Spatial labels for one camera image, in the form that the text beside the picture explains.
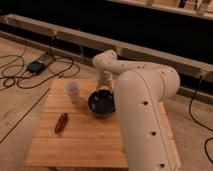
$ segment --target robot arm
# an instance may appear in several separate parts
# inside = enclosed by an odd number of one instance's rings
[[[112,50],[95,56],[93,64],[99,71],[98,87],[111,84],[111,73],[119,75],[114,99],[129,170],[176,170],[158,104],[178,90],[178,73],[160,64],[118,61]]]

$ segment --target wooden tabletop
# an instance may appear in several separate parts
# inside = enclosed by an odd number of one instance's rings
[[[88,97],[95,91],[95,80],[78,79],[80,100],[72,103],[64,92],[69,79],[56,79],[46,99],[42,117],[38,123],[28,156],[27,166],[127,168],[127,160],[117,122],[117,115],[96,118],[87,105]],[[163,118],[179,160],[175,142],[163,104]],[[68,113],[69,121],[64,131],[55,134],[54,129],[62,113]]]

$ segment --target gray floor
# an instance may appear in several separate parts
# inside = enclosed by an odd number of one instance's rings
[[[20,54],[23,45],[0,38],[0,56],[6,54]],[[38,57],[42,52],[28,48],[24,56],[27,62]],[[81,72],[75,78],[95,78],[95,71],[84,65]],[[36,83],[50,73],[44,72]],[[23,113],[39,98],[39,96],[49,87],[52,80],[45,85],[34,90],[20,90],[16,87],[0,92],[0,137],[23,116]],[[44,99],[32,110],[29,115],[16,127],[16,129],[0,144],[0,170],[1,171],[46,171],[46,168],[31,168],[24,166],[24,160],[30,147],[36,124],[39,120]],[[176,95],[172,99],[165,101],[165,106],[169,116],[170,124],[175,136],[177,148],[180,154],[182,168],[181,171],[212,171],[213,165],[205,156],[203,145],[205,139],[213,137],[205,129],[191,121],[188,115],[189,99]],[[213,127],[213,106],[195,101],[193,113],[203,123]],[[213,142],[209,144],[209,153],[213,157]]]

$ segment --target power adapter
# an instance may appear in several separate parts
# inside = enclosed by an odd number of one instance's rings
[[[45,65],[37,60],[31,62],[28,66],[27,66],[27,71],[38,75],[39,73],[41,73],[43,70],[45,69]]]
[[[38,59],[31,62],[27,66],[27,71],[29,71],[35,75],[38,75],[42,71],[44,71],[54,61],[55,61],[55,58],[52,55],[49,55],[48,53],[44,53]]]

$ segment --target paper cup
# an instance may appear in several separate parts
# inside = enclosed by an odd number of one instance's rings
[[[80,99],[80,88],[76,81],[69,81],[64,85],[64,91],[69,96],[72,102],[77,102]]]

